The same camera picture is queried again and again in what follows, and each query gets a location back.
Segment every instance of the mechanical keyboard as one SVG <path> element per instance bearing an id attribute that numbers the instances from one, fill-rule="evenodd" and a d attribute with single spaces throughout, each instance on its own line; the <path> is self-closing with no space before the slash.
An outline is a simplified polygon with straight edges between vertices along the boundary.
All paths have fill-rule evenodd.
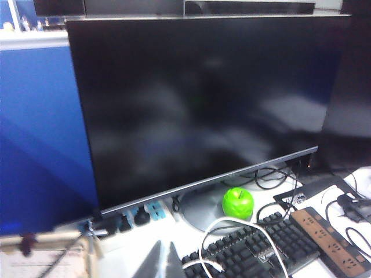
<path id="1" fill-rule="evenodd" d="M 317 244 L 305 235 L 294 221 L 283 220 L 280 213 L 265 217 L 258 224 L 264 226 L 271 236 L 289 275 L 319 257 Z M 224 272 L 219 272 L 206 264 L 214 278 L 284 277 L 270 242 L 255 228 L 245 226 L 229 233 L 211 243 L 202 253 L 202 258 L 216 261 L 224 269 Z M 199 259 L 198 252 L 185 256 L 181 261 L 185 264 L 195 259 Z M 189 278 L 207 277 L 201 264 L 189 266 L 184 271 Z"/>

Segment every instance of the power strip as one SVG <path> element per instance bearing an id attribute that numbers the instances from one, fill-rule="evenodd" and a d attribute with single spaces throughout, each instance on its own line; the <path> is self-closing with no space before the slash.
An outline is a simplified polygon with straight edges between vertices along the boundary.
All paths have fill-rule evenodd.
<path id="1" fill-rule="evenodd" d="M 322 249 L 320 258 L 337 277 L 369 277 L 371 263 L 314 208 L 295 211 L 291 213 L 291 217 Z"/>

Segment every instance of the black screen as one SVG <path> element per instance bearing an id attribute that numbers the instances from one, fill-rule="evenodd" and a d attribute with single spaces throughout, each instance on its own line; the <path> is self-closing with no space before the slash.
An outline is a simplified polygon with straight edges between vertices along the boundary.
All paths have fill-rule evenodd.
<path id="1" fill-rule="evenodd" d="M 83 0 L 34 0 L 37 16 L 81 16 Z"/>
<path id="2" fill-rule="evenodd" d="M 101 208 L 316 146 L 348 19 L 69 22 Z"/>
<path id="3" fill-rule="evenodd" d="M 88 16 L 182 16 L 183 0 L 85 0 Z"/>

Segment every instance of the monitor stand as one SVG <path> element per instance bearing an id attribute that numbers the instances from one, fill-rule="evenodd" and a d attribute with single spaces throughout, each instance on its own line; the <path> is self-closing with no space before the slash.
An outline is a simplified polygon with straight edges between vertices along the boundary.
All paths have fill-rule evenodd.
<path id="1" fill-rule="evenodd" d="M 221 204 L 224 194 L 228 189 L 232 188 L 232 186 L 218 183 L 184 194 L 180 201 L 180 209 L 183 218 L 193 227 L 205 231 L 215 219 L 225 216 Z M 230 221 L 222 222 L 215 225 L 212 229 L 227 225 L 238 225 L 238 223 Z M 215 232 L 215 234 L 223 235 L 236 229 L 237 228 L 222 229 Z"/>

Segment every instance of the green apple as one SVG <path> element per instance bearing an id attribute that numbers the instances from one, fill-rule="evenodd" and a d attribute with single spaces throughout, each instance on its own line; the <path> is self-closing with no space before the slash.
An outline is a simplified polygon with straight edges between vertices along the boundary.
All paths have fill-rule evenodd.
<path id="1" fill-rule="evenodd" d="M 245 188 L 233 187 L 224 194 L 222 207 L 226 216 L 246 219 L 253 213 L 254 199 Z"/>

